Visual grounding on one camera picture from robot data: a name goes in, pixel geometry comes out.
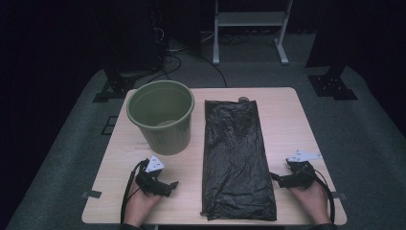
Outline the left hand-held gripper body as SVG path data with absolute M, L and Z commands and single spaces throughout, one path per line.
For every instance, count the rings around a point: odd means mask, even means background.
M 146 193 L 161 195 L 161 191 L 169 189 L 169 185 L 158 180 L 165 164 L 162 163 L 155 155 L 140 163 L 140 168 L 136 176 L 136 183 Z

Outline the black plastic garbage bag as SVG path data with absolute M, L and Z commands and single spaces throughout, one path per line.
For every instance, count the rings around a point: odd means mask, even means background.
M 205 102 L 201 215 L 277 219 L 257 103 Z

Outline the white metal stand frame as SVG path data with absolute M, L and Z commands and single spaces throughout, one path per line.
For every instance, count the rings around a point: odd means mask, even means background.
M 274 39 L 277 53 L 282 65 L 288 65 L 289 60 L 282 46 L 291 8 L 294 0 L 287 0 L 284 11 L 263 11 L 263 12 L 221 12 L 218 0 L 214 0 L 214 45 L 213 64 L 220 62 L 219 58 L 219 30 L 225 27 L 279 27 L 280 34 Z

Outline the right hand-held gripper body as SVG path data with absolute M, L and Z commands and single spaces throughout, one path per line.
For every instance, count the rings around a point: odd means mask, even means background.
M 319 160 L 322 158 L 321 153 L 306 152 L 296 150 L 291 156 L 286 158 L 290 175 L 282 176 L 282 180 L 288 183 L 288 188 L 302 187 L 307 189 L 317 178 L 316 171 L 311 160 Z

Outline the green plastic trash bin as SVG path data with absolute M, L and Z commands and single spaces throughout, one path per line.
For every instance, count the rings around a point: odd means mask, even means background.
M 194 95 L 178 81 L 158 80 L 135 90 L 126 103 L 128 119 L 153 151 L 174 155 L 191 140 Z

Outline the black metal stand base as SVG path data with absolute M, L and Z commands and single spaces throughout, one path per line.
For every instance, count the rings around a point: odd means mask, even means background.
M 316 34 L 306 67 L 328 66 L 323 75 L 309 75 L 318 97 L 336 101 L 356 100 L 341 75 L 347 67 L 346 19 L 341 13 L 340 0 L 328 0 L 321 26 Z
M 134 87 L 135 79 L 122 76 L 114 68 L 103 69 L 107 80 L 101 90 L 93 99 L 94 103 L 107 103 L 110 99 L 123 99 L 127 92 Z

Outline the person's left hand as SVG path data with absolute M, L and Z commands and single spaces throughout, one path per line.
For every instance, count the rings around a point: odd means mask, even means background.
M 123 224 L 139 228 L 160 200 L 159 195 L 146 194 L 133 182 L 129 190 Z

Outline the dark equipment box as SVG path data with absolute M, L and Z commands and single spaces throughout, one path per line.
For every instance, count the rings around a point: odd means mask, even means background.
M 160 66 L 152 27 L 150 0 L 108 0 L 112 7 L 112 43 L 128 67 L 154 70 Z

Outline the person's right hand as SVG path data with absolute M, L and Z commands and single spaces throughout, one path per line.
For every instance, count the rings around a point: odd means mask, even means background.
M 331 223 L 327 211 L 327 194 L 319 183 L 313 182 L 305 190 L 288 188 L 288 191 L 298 200 L 314 225 Z

